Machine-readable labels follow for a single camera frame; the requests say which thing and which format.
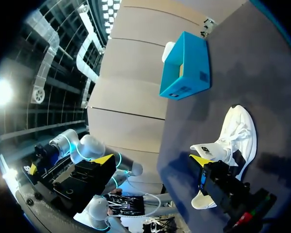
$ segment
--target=beige wall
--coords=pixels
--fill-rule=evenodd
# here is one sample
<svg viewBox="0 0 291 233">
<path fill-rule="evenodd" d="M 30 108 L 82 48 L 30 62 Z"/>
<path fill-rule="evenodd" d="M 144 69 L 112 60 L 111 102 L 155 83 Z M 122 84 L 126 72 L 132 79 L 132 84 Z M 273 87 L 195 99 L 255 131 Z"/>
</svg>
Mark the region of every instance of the beige wall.
<svg viewBox="0 0 291 233">
<path fill-rule="evenodd" d="M 108 146 L 158 153 L 164 120 L 88 108 L 90 133 Z"/>
<path fill-rule="evenodd" d="M 144 173 L 132 178 L 143 191 L 162 188 L 156 163 L 168 102 L 159 97 L 164 46 L 183 31 L 199 35 L 205 19 L 171 0 L 123 0 L 115 19 L 88 104 L 89 127 L 107 146 L 143 165 Z"/>
</svg>

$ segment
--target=white cable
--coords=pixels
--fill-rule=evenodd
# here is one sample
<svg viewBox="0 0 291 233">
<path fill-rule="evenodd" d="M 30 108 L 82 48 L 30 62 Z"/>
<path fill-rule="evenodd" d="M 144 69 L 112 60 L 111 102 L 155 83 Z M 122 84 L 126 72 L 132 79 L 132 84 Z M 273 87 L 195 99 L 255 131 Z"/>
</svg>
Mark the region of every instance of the white cable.
<svg viewBox="0 0 291 233">
<path fill-rule="evenodd" d="M 135 186 L 133 186 L 133 185 L 130 183 L 130 181 L 129 181 L 129 177 L 127 178 L 127 182 L 130 184 L 130 186 L 131 186 L 132 188 L 136 189 L 136 190 L 137 190 L 138 192 L 140 192 L 140 193 L 143 193 L 143 194 L 146 194 L 146 195 L 150 195 L 150 196 L 156 198 L 156 199 L 158 200 L 158 202 L 159 202 L 159 205 L 158 205 L 158 207 L 157 207 L 154 211 L 152 211 L 151 213 L 148 213 L 148 214 L 146 214 L 146 215 L 140 215 L 140 216 L 110 215 L 110 216 L 107 216 L 107 217 L 105 218 L 105 223 L 106 223 L 106 225 L 109 226 L 109 227 L 111 227 L 110 224 L 108 223 L 108 218 L 110 218 L 110 217 L 131 217 L 131 218 L 148 217 L 148 216 L 151 216 L 151 215 L 155 214 L 155 212 L 157 212 L 158 209 L 159 209 L 159 208 L 161 207 L 161 205 L 162 205 L 161 200 L 160 200 L 157 196 L 155 196 L 155 195 L 153 195 L 153 194 L 150 194 L 150 193 L 147 193 L 147 192 L 144 192 L 144 191 L 141 191 L 141 190 L 138 190 L 138 188 L 136 188 Z"/>
</svg>

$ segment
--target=cardboard box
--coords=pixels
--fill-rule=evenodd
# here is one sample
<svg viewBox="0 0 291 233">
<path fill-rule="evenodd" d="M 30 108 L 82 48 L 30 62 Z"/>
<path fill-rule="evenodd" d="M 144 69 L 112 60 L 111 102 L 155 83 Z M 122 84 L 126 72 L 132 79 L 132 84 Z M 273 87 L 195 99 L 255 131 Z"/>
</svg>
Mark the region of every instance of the cardboard box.
<svg viewBox="0 0 291 233">
<path fill-rule="evenodd" d="M 183 32 L 165 60 L 160 96 L 180 100 L 209 88 L 207 43 Z"/>
</svg>

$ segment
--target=white sneaker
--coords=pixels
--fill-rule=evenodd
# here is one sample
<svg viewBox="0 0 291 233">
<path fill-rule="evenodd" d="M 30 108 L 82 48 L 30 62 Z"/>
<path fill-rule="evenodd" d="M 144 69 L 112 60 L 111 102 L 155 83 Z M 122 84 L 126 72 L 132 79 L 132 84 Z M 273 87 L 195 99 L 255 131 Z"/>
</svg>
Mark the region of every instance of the white sneaker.
<svg viewBox="0 0 291 233">
<path fill-rule="evenodd" d="M 250 114 L 240 105 L 229 109 L 223 122 L 219 139 L 214 143 L 192 145 L 205 159 L 222 160 L 230 165 L 230 172 L 241 180 L 243 171 L 254 159 L 257 152 L 257 133 Z M 195 209 L 208 209 L 217 205 L 211 197 L 201 191 L 191 201 Z"/>
</svg>

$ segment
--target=gray table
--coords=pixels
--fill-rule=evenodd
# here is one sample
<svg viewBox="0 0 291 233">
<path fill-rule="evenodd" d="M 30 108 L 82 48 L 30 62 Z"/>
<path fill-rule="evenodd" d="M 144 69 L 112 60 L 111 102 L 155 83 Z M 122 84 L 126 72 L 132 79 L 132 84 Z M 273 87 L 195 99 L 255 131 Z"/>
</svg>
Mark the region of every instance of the gray table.
<svg viewBox="0 0 291 233">
<path fill-rule="evenodd" d="M 169 100 L 157 169 L 192 232 L 223 232 L 220 209 L 195 210 L 196 180 L 187 167 L 190 145 L 218 139 L 226 112 L 244 106 L 254 119 L 258 150 L 244 173 L 251 190 L 277 195 L 268 216 L 291 198 L 291 49 L 276 27 L 251 3 L 244 4 L 207 38 L 212 87 Z"/>
</svg>

